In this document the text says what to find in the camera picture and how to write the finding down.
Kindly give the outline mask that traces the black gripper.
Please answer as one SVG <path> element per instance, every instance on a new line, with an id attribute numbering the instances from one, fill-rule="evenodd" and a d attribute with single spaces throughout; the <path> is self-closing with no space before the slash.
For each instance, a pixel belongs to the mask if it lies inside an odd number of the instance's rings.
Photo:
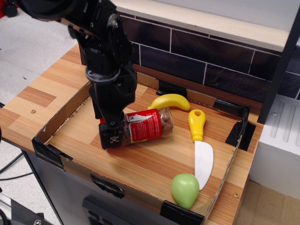
<path id="1" fill-rule="evenodd" d="M 109 76 L 97 74 L 88 70 L 88 79 L 92 83 L 90 96 L 99 124 L 101 146 L 104 150 L 120 147 L 124 137 L 124 126 L 119 123 L 123 110 L 135 101 L 137 87 L 136 72 L 131 67 L 121 67 Z M 117 126 L 116 130 L 108 126 Z"/>

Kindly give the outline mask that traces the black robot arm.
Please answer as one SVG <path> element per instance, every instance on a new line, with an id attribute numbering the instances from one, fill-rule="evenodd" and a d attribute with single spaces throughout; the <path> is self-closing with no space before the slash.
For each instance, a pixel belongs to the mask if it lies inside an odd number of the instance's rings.
<path id="1" fill-rule="evenodd" d="M 116 6 L 109 0 L 19 0 L 17 5 L 32 18 L 57 21 L 73 31 L 91 83 L 102 148 L 121 146 L 123 110 L 135 101 L 137 76 Z"/>

